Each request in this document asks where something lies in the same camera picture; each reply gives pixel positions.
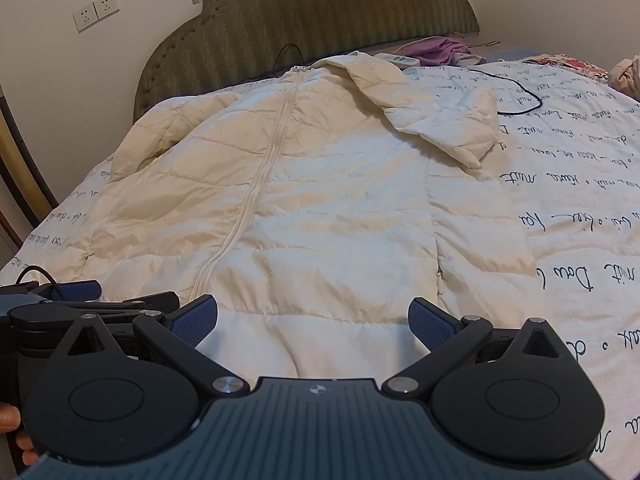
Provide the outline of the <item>person's left hand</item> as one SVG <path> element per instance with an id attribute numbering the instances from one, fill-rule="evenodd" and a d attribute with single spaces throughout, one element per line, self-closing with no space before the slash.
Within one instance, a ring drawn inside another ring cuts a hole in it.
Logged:
<path id="1" fill-rule="evenodd" d="M 38 453 L 29 434 L 21 428 L 21 423 L 21 413 L 15 406 L 0 404 L 0 432 L 2 434 L 14 432 L 16 445 L 22 451 L 23 464 L 32 466 L 38 460 Z"/>

